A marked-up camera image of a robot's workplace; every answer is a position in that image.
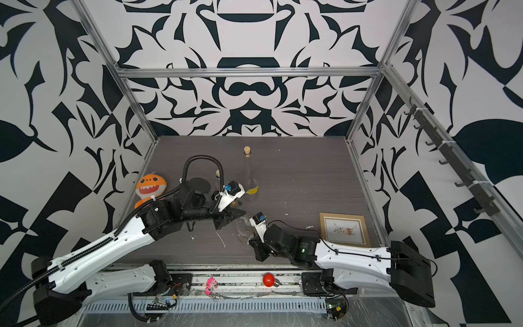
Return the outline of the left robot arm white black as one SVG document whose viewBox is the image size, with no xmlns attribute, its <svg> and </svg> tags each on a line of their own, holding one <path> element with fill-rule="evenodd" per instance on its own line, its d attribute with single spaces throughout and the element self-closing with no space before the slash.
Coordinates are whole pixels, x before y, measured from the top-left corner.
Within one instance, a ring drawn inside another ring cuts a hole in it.
<svg viewBox="0 0 523 327">
<path fill-rule="evenodd" d="M 62 322 L 84 306 L 112 295 L 166 291 L 171 277 L 161 260 L 115 273 L 103 269 L 184 225 L 211 220 L 220 230 L 244 215 L 231 206 L 245 194 L 241 184 L 230 181 L 214 193 L 210 189 L 202 178 L 183 181 L 171 192 L 134 209 L 107 236 L 61 257 L 42 256 L 32 261 L 34 309 L 40 324 Z"/>
</svg>

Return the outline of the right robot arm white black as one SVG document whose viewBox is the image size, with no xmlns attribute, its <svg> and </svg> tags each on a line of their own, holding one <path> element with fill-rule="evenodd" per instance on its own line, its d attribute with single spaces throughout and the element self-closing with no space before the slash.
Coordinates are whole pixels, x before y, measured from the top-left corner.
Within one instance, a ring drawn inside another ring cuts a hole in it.
<svg viewBox="0 0 523 327">
<path fill-rule="evenodd" d="M 329 293 L 356 288 L 393 290 L 405 302 L 435 306 L 431 262 L 400 241 L 387 247 L 335 245 L 317 237 L 296 236 L 279 226 L 259 223 L 249 245 L 256 260 L 285 258 L 295 267 L 320 270 Z"/>
</svg>

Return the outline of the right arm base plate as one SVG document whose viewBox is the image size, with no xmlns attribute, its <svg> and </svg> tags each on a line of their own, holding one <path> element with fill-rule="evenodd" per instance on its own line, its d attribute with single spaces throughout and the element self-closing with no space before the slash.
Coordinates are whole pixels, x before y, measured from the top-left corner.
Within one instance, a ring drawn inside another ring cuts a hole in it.
<svg viewBox="0 0 523 327">
<path fill-rule="evenodd" d="M 301 282 L 302 292 L 306 296 L 354 295 L 359 290 L 357 287 L 343 289 L 335 285 L 333 269 L 321 272 L 303 272 Z"/>
</svg>

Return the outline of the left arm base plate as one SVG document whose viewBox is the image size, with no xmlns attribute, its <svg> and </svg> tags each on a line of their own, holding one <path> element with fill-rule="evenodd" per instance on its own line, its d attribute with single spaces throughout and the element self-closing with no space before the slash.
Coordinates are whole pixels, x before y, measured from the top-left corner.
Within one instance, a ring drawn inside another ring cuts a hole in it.
<svg viewBox="0 0 523 327">
<path fill-rule="evenodd" d="M 163 278 L 144 292 L 135 292 L 134 296 L 185 296 L 192 289 L 193 274 L 174 273 L 170 275 L 170 280 Z"/>
</svg>

